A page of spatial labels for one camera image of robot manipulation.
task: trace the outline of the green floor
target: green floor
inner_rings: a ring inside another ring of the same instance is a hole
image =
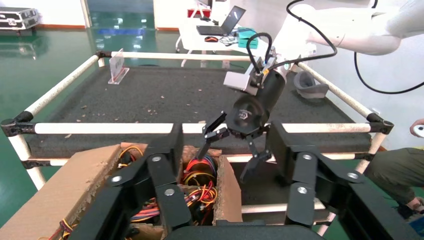
[[[118,24],[115,13],[92,12],[93,28],[87,31],[39,30],[36,36],[0,36],[0,120],[13,118],[58,81],[88,59],[96,49],[116,51],[124,48],[128,52],[174,53],[178,34],[156,32],[153,14],[121,13]],[[144,29],[142,37],[136,35],[99,34],[100,28]],[[155,64],[178,67],[180,60],[127,59],[125,64],[137,66]],[[245,67],[246,62],[235,62],[232,68]],[[188,61],[186,66],[199,67],[198,61]],[[220,62],[211,62],[209,67],[221,67]],[[78,82],[95,68],[89,69],[76,84],[72,84],[54,102],[48,105],[34,121],[43,121]],[[0,134],[0,227],[36,192],[25,169],[12,149],[8,139]],[[47,167],[42,171],[51,177],[58,167]],[[325,235],[327,239],[347,239],[338,222]]]

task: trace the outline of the red mouse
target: red mouse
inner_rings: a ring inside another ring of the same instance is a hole
[[[204,38],[205,42],[208,43],[217,43],[218,42],[218,38],[214,37],[214,36],[207,36]]]

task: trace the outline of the black corner joint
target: black corner joint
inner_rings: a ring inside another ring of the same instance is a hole
[[[50,161],[32,161],[32,160],[27,160],[27,161],[21,161],[22,166],[25,169],[32,169],[35,167],[51,167],[52,164],[50,163]]]
[[[29,123],[33,119],[34,115],[29,111],[23,111],[14,118],[14,120],[18,123]]]
[[[101,59],[101,58],[111,58],[112,52],[111,51],[97,51],[95,55]]]
[[[355,153],[355,159],[364,159],[367,161],[371,161],[373,160],[375,154],[370,154],[370,153]]]
[[[0,123],[1,129],[6,137],[14,137],[20,134],[36,134],[35,123],[19,122],[15,119],[6,119]]]
[[[389,134],[393,127],[395,126],[393,123],[384,120],[379,115],[375,113],[370,113],[366,120],[369,121],[369,125],[371,126],[370,133],[382,133],[382,134]]]

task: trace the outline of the laptop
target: laptop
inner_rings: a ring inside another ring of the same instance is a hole
[[[196,26],[197,31],[200,35],[227,36],[231,33],[245,12],[245,9],[234,6],[222,23],[222,26]]]

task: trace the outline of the dark gray mat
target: dark gray mat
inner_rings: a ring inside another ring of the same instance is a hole
[[[119,85],[109,85],[108,67],[97,69],[52,112],[49,123],[198,123],[231,109],[239,93],[223,86],[226,71],[208,68],[131,67]],[[271,113],[283,123],[351,123],[327,98],[306,100],[293,86],[294,73]],[[322,152],[366,152],[366,133],[302,134]],[[118,144],[148,143],[158,134],[35,135],[28,138],[33,157],[68,158],[75,152]],[[186,134],[187,145],[201,146],[200,134]],[[258,139],[263,147],[264,138]],[[212,145],[225,154],[249,153],[244,141],[228,137]]]

